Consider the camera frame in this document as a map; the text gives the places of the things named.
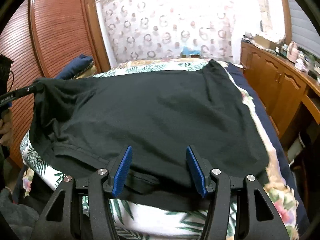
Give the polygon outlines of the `person left hand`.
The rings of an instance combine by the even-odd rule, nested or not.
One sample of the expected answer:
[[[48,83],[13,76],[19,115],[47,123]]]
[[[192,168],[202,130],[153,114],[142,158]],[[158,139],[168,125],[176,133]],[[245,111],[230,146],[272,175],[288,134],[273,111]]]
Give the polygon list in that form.
[[[12,129],[12,111],[7,109],[2,113],[1,126],[1,145],[10,148],[14,140]]]

